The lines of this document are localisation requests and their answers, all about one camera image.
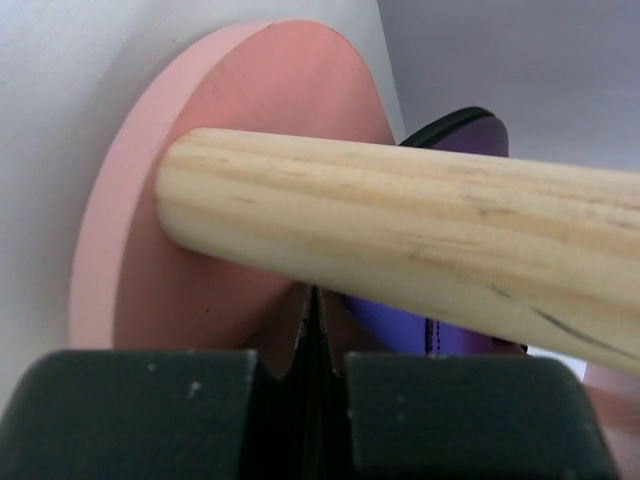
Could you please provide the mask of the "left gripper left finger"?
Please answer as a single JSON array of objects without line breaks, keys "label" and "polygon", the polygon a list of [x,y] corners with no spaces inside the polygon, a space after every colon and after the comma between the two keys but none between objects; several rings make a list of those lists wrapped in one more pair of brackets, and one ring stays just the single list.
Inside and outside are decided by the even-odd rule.
[{"label": "left gripper left finger", "polygon": [[5,479],[264,479],[253,353],[62,351],[1,419]]}]

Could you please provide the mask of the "purple metallic loafer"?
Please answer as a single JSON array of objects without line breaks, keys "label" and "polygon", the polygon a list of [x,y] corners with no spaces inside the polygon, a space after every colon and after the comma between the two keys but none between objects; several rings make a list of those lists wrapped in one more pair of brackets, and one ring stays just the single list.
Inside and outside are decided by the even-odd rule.
[{"label": "purple metallic loafer", "polygon": [[[507,157],[504,123],[481,107],[449,113],[409,135],[402,147]],[[342,297],[347,311],[370,334],[378,351],[400,354],[525,355],[528,347],[442,321],[422,317],[371,300]]]}]

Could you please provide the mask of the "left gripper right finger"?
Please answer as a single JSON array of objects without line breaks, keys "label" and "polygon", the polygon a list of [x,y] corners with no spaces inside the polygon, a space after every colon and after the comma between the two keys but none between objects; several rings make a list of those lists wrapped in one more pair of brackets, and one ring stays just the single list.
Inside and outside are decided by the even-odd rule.
[{"label": "left gripper right finger", "polygon": [[594,410],[562,363],[525,356],[345,361],[361,479],[617,479]]}]

